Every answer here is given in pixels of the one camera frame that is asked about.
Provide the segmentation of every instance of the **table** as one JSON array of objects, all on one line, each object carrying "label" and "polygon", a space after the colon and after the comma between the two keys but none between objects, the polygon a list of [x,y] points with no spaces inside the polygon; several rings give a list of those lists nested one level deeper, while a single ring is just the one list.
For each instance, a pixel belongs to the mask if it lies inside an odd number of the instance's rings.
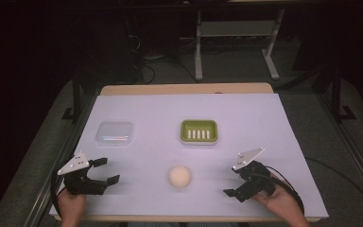
[{"label": "table", "polygon": [[[212,119],[218,140],[211,146],[181,143],[184,119]],[[126,146],[102,146],[95,140],[105,121],[133,124]],[[263,147],[256,160],[281,171],[300,193],[306,217],[327,212],[278,95],[265,83],[167,84],[109,86],[102,90],[81,135],[76,153],[107,157],[89,177],[120,182],[103,196],[89,196],[84,219],[110,221],[273,221],[255,201],[240,203],[223,189],[243,182],[231,170],[237,153]],[[174,188],[167,180],[172,166],[188,166],[192,181]]]}]

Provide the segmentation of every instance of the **beige ball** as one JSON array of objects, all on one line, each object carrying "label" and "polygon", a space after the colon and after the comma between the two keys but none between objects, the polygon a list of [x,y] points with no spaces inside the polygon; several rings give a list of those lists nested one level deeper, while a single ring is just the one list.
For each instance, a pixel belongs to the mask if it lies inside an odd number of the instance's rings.
[{"label": "beige ball", "polygon": [[169,171],[169,181],[174,187],[186,187],[191,181],[190,170],[186,166],[172,167]]}]

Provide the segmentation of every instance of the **gray floor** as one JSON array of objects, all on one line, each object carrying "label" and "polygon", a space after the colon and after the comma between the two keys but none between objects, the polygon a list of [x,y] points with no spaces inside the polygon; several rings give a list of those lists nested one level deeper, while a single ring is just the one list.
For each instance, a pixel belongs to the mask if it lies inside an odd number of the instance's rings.
[{"label": "gray floor", "polygon": [[[218,53],[207,52],[202,57],[203,83],[211,82],[268,82],[279,86],[294,79],[303,72],[293,72],[299,41],[278,42],[275,45],[273,59],[281,79],[270,79],[260,49],[262,42],[249,41],[244,46],[223,48]],[[181,65],[174,60],[163,59],[148,64],[155,70],[154,84],[194,83],[190,73],[194,73],[194,55],[181,56]],[[144,68],[146,80],[153,72]],[[287,117],[296,134],[304,156],[322,161],[343,173],[363,189],[363,180],[341,130],[350,135],[353,145],[363,157],[363,103],[356,89],[343,80],[342,105],[350,106],[357,117],[337,124],[328,111],[330,93],[314,94],[310,90],[313,79],[299,86],[280,92]],[[62,120],[66,108],[72,107],[72,86],[69,82],[57,97],[51,111],[43,122],[34,142],[22,162],[5,197],[0,203],[0,226],[26,226],[33,221],[31,210],[36,210],[36,199],[47,179],[49,180],[52,164],[61,150],[69,147],[69,138],[80,133],[83,122],[72,124]],[[84,102],[83,110],[88,113],[91,105]],[[313,223],[313,226],[363,226],[363,195],[348,181],[329,168],[312,161],[307,161],[320,190],[329,218]],[[46,214],[39,226],[60,226],[60,223]],[[117,223],[82,222],[80,226],[117,226]],[[250,226],[285,226],[283,223],[250,223]]]}]

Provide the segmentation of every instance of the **green soap dish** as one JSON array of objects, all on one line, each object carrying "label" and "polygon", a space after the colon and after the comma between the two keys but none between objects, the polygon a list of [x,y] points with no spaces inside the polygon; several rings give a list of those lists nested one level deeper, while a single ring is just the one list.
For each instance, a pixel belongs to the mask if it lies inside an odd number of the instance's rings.
[{"label": "green soap dish", "polygon": [[217,125],[213,120],[184,120],[181,123],[181,141],[186,145],[214,145]]}]

